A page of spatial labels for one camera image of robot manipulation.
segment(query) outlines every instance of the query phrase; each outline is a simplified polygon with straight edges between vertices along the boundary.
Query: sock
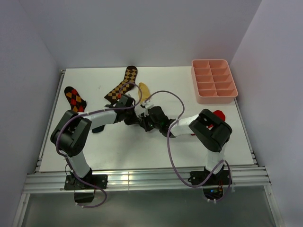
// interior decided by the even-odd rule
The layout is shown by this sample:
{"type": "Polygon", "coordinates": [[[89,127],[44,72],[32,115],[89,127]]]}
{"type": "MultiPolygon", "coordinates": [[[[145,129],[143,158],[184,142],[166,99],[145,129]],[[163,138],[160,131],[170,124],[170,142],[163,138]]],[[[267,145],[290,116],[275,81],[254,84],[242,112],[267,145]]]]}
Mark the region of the sock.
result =
{"type": "MultiPolygon", "coordinates": [[[[121,81],[121,83],[117,87],[115,87],[106,96],[104,96],[104,98],[107,99],[111,103],[111,105],[114,105],[117,102],[117,100],[119,99],[118,94],[119,94],[120,88],[127,82],[134,83],[137,75],[138,75],[138,70],[135,66],[133,66],[133,65],[127,66],[123,81],[121,81]]],[[[126,92],[131,90],[133,87],[134,86],[132,84],[127,84],[125,87],[122,88],[120,94],[125,94],[126,92]]]]}
{"type": "Polygon", "coordinates": [[[73,87],[66,87],[64,89],[65,97],[67,98],[67,101],[71,105],[71,109],[74,112],[84,112],[86,107],[86,101],[83,100],[76,89],[73,87]]]}

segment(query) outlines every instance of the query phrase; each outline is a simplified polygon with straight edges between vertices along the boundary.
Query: gray wall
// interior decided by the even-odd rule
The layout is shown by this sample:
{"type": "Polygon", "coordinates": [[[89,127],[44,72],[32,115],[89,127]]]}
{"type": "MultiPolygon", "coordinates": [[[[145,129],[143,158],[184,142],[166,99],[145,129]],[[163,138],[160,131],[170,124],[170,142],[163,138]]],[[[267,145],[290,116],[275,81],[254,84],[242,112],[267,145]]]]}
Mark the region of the gray wall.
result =
{"type": "Polygon", "coordinates": [[[261,0],[20,0],[63,68],[231,61],[261,0]]]}
{"type": "Polygon", "coordinates": [[[231,68],[287,226],[303,223],[303,1],[263,0],[231,68]]]}
{"type": "Polygon", "coordinates": [[[36,166],[59,70],[17,0],[0,6],[0,226],[11,225],[36,166]]]}

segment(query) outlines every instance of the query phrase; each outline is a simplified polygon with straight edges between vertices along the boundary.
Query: black and white robotic arm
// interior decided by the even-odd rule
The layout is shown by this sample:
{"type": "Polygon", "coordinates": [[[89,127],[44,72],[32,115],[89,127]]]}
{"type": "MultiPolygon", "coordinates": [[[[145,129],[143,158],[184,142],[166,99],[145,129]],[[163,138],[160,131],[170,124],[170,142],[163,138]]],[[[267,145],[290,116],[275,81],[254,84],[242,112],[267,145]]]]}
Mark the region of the black and white robotic arm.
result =
{"type": "MultiPolygon", "coordinates": [[[[124,121],[126,125],[138,124],[145,131],[158,129],[165,137],[169,127],[175,119],[169,119],[160,106],[154,106],[150,101],[141,105],[140,111],[134,108],[121,110],[120,108],[133,106],[134,99],[127,95],[122,95],[115,106],[107,105],[105,108],[112,108],[112,111],[104,111],[94,115],[83,116],[75,119],[64,130],[59,140],[59,149],[66,156],[73,171],[82,180],[89,183],[92,170],[87,164],[83,148],[89,131],[106,124],[113,124],[124,121]]],[[[72,117],[78,115],[72,110],[68,110],[51,135],[52,143],[56,144],[58,135],[63,126],[72,117]]],[[[224,157],[225,145],[232,133],[231,127],[217,117],[208,109],[202,110],[199,114],[180,119],[170,130],[170,138],[175,138],[184,134],[195,134],[202,144],[207,148],[207,162],[205,170],[211,172],[213,168],[224,157]]],[[[223,169],[221,163],[213,172],[217,177],[223,169]]]]}

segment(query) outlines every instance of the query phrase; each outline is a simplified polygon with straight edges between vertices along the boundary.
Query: plastic bin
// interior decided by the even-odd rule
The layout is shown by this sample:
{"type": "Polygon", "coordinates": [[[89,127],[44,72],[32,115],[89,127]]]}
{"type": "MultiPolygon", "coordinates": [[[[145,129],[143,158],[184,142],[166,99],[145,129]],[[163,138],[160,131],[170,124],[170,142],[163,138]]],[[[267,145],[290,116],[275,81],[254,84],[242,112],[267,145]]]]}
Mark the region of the plastic bin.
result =
{"type": "Polygon", "coordinates": [[[226,60],[193,60],[191,74],[200,104],[230,103],[238,95],[226,60]]]}

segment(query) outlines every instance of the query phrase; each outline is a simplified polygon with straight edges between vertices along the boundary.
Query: white table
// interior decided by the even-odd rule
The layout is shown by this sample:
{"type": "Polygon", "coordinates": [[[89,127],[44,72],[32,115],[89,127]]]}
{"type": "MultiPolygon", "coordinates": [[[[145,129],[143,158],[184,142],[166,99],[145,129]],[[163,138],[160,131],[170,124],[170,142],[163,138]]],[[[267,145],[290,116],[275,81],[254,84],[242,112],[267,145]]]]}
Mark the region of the white table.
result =
{"type": "MultiPolygon", "coordinates": [[[[136,83],[145,83],[150,92],[169,90],[178,95],[185,104],[183,117],[198,114],[207,108],[222,110],[233,133],[225,150],[230,165],[254,164],[235,102],[222,105],[201,105],[196,102],[191,67],[139,67],[136,83]]],[[[55,151],[50,136],[70,105],[64,89],[72,86],[87,101],[85,111],[103,108],[109,102],[104,96],[123,79],[125,68],[67,69],[62,81],[52,123],[43,149],[40,172],[63,171],[65,160],[55,151]]],[[[129,94],[138,100],[136,88],[129,94]]],[[[181,112],[180,102],[167,93],[156,94],[152,99],[162,107],[169,118],[181,112]]],[[[204,166],[206,148],[195,137],[183,135],[171,139],[171,151],[178,167],[204,166]]],[[[101,133],[90,133],[84,148],[87,163],[93,170],[126,170],[146,168],[170,168],[166,138],[157,130],[145,132],[137,125],[126,126],[123,122],[106,125],[101,133]]]]}

